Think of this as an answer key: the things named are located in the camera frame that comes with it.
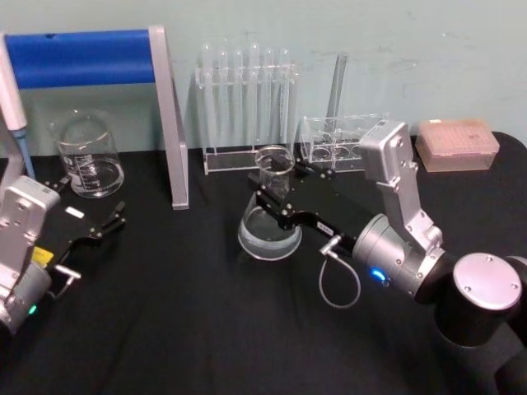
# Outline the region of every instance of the yellow label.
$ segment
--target yellow label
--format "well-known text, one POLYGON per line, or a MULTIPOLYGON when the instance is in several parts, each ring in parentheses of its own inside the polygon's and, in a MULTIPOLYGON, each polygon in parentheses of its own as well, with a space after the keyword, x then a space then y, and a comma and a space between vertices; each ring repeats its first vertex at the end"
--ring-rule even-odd
POLYGON ((50 251, 35 246, 35 249, 33 250, 32 260, 37 262, 42 268, 48 266, 48 263, 52 257, 53 253, 51 253, 50 251))

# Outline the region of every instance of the clear plastic container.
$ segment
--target clear plastic container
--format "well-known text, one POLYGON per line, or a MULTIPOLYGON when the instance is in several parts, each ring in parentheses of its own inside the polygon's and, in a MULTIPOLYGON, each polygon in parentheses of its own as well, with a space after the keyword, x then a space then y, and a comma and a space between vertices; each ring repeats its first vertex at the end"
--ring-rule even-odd
MULTIPOLYGON (((289 191, 289 177, 294 163, 291 152, 283 146, 265 146, 256 153, 261 184, 280 198, 284 198, 289 191)), ((276 220, 256 203, 256 196, 253 195, 241 220, 238 240, 253 257, 277 261, 295 252, 302 240, 302 230, 300 226, 293 230, 281 229, 276 220)))
POLYGON ((500 149, 481 119, 439 120, 419 124, 416 148, 428 172, 487 170, 500 149))
POLYGON ((304 118, 301 123, 302 159, 336 172, 364 170, 358 144, 385 115, 304 118))
POLYGON ((109 124, 103 111, 74 109, 49 125, 72 190, 83 198, 103 198, 124 182, 109 124))

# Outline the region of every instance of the blue led light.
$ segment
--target blue led light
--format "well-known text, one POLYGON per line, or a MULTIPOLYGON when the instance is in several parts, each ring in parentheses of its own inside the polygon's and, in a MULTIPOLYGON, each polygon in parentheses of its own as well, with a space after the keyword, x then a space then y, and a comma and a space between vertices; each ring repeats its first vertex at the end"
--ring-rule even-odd
POLYGON ((377 280, 379 280, 380 282, 385 282, 386 281, 385 274, 382 271, 380 271, 379 269, 371 269, 370 274, 373 277, 375 277, 377 280))

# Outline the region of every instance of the gray cable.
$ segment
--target gray cable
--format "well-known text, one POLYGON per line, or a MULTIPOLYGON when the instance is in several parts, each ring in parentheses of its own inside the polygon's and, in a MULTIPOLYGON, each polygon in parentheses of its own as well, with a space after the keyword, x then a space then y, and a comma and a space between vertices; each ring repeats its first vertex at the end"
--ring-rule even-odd
POLYGON ((324 299, 324 302, 329 304, 331 307, 334 307, 335 309, 349 309, 356 302, 358 302, 359 298, 361 297, 361 279, 357 275, 357 272, 355 271, 355 269, 353 267, 351 267, 348 263, 343 261, 341 258, 339 258, 336 253, 334 253, 333 251, 330 251, 330 253, 328 253, 328 255, 331 258, 333 258, 335 261, 337 261, 338 263, 343 265, 353 275, 353 277, 355 278, 355 282, 357 283, 357 294, 355 295, 355 298, 348 304, 335 304, 331 300, 329 300, 328 296, 326 296, 326 294, 324 292, 324 286, 322 285, 322 280, 324 278, 324 270, 326 268, 326 264, 328 263, 328 259, 326 258, 324 260, 324 263, 322 264, 322 268, 320 269, 320 275, 319 275, 320 295, 322 296, 322 299, 324 299))

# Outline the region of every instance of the blue metal frame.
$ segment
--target blue metal frame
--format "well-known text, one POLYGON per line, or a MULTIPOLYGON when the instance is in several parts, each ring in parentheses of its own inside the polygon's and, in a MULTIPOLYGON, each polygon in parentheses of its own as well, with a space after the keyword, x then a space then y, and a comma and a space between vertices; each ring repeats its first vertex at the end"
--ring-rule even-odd
POLYGON ((19 89, 154 83, 148 30, 6 35, 19 89))

